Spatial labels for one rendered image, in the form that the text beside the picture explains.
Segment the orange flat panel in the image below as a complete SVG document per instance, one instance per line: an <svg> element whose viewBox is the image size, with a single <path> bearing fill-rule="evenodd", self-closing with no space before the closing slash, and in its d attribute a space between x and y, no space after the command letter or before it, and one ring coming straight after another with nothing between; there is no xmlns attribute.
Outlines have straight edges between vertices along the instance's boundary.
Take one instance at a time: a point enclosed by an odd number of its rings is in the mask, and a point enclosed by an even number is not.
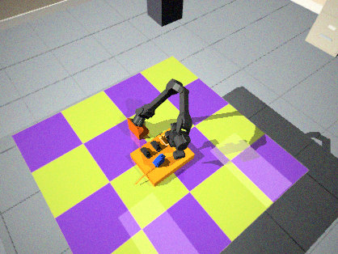
<svg viewBox="0 0 338 254"><path fill-rule="evenodd" d="M131 158L140 167L144 174L154 167L152 162L158 157L158 155L164 154L166 156L164 163L162 163L159 167L153 168L146 174L146 177L150 180L153 186L156 186L165 180L168 176L194 158L194 153L187 148L184 150L184 153L186 154L185 158L175 160L172 153L176 149L175 147L170 147L166 140L165 132L161 133L161 136L158 135L156 138L147 142L142 146L142 148L138 148L131 153Z"/></svg>

